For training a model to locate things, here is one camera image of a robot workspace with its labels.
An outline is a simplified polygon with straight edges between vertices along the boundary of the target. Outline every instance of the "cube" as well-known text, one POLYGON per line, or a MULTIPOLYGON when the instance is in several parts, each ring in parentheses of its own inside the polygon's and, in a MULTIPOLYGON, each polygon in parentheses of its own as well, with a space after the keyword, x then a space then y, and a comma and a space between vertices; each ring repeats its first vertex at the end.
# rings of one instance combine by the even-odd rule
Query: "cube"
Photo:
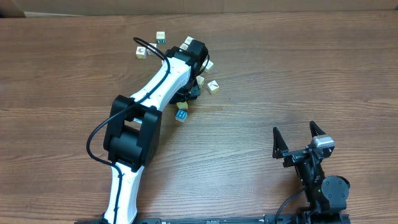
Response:
POLYGON ((147 58, 147 49, 145 47, 137 47, 136 55, 139 59, 147 58))
POLYGON ((211 94, 215 94, 220 90, 220 86, 217 84, 216 80, 213 80, 207 83, 207 89, 210 91, 211 94))
POLYGON ((183 102, 183 103, 178 102, 178 103, 177 103, 177 107, 178 107, 180 110, 187 110, 187 109, 188 109, 188 103, 187 103, 187 102, 183 102))
POLYGON ((154 53, 152 53, 150 50, 147 50, 148 51, 148 55, 155 55, 154 53))
POLYGON ((203 84, 205 84, 205 78, 201 77, 200 75, 197 76, 197 82, 199 88, 202 88, 203 84))
POLYGON ((156 32, 156 42, 158 44, 166 44, 166 34, 164 31, 156 32))
MULTIPOLYGON (((206 65, 208 60, 205 60, 205 62, 203 62, 202 68, 206 65)), ((209 60, 209 63, 207 63, 207 66, 205 68, 205 72, 209 73, 210 70, 212 70, 214 67, 214 63, 211 62, 211 60, 209 60)))
POLYGON ((192 40, 194 40, 194 38, 188 36, 188 37, 185 39, 184 44, 190 45, 192 40))
POLYGON ((175 119, 180 122, 185 122, 187 119, 188 113, 185 110, 178 110, 177 114, 175 115, 175 119))
POLYGON ((182 44, 180 46, 180 48, 183 49, 183 50, 187 50, 188 49, 188 45, 187 44, 182 44))

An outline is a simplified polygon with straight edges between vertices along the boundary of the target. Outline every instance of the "wooden tabletop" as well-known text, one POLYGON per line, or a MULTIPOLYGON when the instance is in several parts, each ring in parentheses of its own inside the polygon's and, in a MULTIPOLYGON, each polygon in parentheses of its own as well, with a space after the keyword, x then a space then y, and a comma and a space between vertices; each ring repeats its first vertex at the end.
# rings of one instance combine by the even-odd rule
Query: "wooden tabletop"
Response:
MULTIPOLYGON (((290 149, 309 122, 336 148, 326 175, 351 182, 353 223, 398 223, 398 13, 301 12, 0 20, 0 223, 73 223, 106 210, 111 169, 87 155, 91 131, 117 95, 140 90, 160 60, 138 60, 133 37, 209 48, 204 76, 220 92, 163 114, 146 167, 141 217, 250 217, 275 213, 300 189, 272 158, 272 128, 290 149)), ((107 158, 104 131, 93 152, 107 158)), ((305 197, 285 207, 294 213, 305 197)))

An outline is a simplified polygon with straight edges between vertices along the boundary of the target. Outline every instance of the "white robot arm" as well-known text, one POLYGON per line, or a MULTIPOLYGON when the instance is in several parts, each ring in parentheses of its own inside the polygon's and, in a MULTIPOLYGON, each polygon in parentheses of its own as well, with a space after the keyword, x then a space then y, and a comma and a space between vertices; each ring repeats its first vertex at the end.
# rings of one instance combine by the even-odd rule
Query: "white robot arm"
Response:
POLYGON ((131 224, 134 221, 142 171, 151 162, 159 143, 162 111, 169 103, 194 100, 200 95, 196 76, 207 55, 204 43, 196 40, 187 50, 173 47, 164 55, 169 65, 164 63, 144 88, 130 98, 119 95, 113 101, 104 138, 104 149, 109 152, 112 163, 95 158, 88 143, 88 154, 110 165, 113 176, 108 209, 101 220, 91 223, 131 224), (141 129, 126 126, 125 121, 141 123, 141 129))

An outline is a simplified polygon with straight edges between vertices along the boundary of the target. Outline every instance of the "blue cube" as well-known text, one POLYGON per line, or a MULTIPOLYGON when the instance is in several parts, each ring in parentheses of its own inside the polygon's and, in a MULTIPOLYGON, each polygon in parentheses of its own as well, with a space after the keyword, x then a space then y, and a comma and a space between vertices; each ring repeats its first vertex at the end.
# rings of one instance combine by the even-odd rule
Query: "blue cube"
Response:
POLYGON ((178 110, 177 114, 175 115, 175 119, 184 123, 187 119, 187 116, 188 113, 185 110, 178 110))

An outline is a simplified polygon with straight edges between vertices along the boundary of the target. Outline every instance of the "small block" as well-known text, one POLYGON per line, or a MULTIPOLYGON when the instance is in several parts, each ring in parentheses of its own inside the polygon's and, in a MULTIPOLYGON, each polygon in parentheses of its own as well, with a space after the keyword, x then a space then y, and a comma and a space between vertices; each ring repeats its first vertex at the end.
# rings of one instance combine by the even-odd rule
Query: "small block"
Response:
POLYGON ((188 45, 187 44, 182 44, 180 46, 180 48, 183 49, 183 50, 187 50, 188 49, 188 45))
MULTIPOLYGON (((206 65, 207 60, 205 60, 205 62, 203 62, 202 68, 206 65)), ((214 63, 211 62, 211 60, 209 60, 209 63, 207 63, 207 66, 205 68, 205 72, 209 73, 210 70, 212 70, 214 67, 214 63)))
POLYGON ((199 88, 202 88, 203 84, 205 84, 205 78, 201 77, 200 75, 197 76, 197 82, 199 88))
POLYGON ((166 34, 164 31, 156 32, 156 42, 158 44, 166 44, 166 34))
POLYGON ((150 50, 147 50, 148 51, 148 55, 155 55, 154 53, 152 53, 150 50))
POLYGON ((185 110, 178 110, 177 114, 175 115, 175 119, 180 122, 185 122, 187 119, 188 113, 185 110))
POLYGON ((213 80, 207 83, 207 89, 210 91, 211 94, 215 94, 220 89, 220 86, 217 84, 216 80, 213 80))
POLYGON ((177 107, 178 107, 180 110, 187 110, 187 109, 188 109, 188 103, 187 103, 187 102, 183 102, 183 103, 178 102, 178 103, 177 103, 177 107))
POLYGON ((190 45, 192 40, 194 40, 194 38, 188 36, 188 37, 185 39, 184 44, 190 45))
POLYGON ((137 47, 136 55, 139 59, 147 58, 147 49, 145 47, 137 47))

